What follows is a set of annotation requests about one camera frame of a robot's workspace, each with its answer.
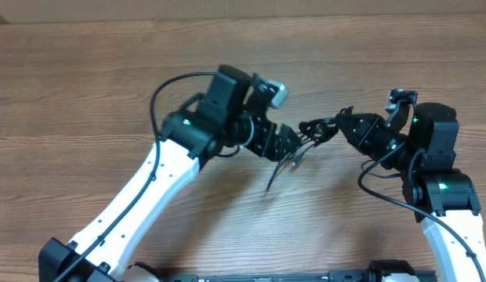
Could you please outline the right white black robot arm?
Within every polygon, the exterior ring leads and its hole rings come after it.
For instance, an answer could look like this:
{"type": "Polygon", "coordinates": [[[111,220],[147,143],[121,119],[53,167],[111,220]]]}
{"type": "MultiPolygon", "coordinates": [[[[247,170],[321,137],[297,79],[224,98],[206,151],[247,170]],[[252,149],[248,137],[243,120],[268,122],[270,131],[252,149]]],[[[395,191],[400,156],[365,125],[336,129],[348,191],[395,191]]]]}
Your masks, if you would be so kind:
{"type": "Polygon", "coordinates": [[[335,126],[375,165],[399,171],[402,201],[367,188],[366,193],[411,210],[423,229],[443,281],[486,281],[481,204],[471,178],[455,168],[459,123],[441,103],[397,104],[391,116],[335,116],[335,126]]]}

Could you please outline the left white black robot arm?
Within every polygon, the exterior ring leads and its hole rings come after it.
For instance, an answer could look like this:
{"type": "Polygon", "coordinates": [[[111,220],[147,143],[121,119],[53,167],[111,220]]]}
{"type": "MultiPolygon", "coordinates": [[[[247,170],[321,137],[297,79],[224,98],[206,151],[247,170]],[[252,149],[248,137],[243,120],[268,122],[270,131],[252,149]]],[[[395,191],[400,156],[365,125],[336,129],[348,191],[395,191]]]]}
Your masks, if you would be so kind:
{"type": "Polygon", "coordinates": [[[283,161],[301,140],[267,118],[288,98],[286,86],[222,65],[205,92],[154,122],[154,144],[144,163],[111,203],[67,243],[49,240],[38,255],[42,281],[157,281],[159,275],[130,258],[169,202],[223,148],[241,148],[283,161]]]}

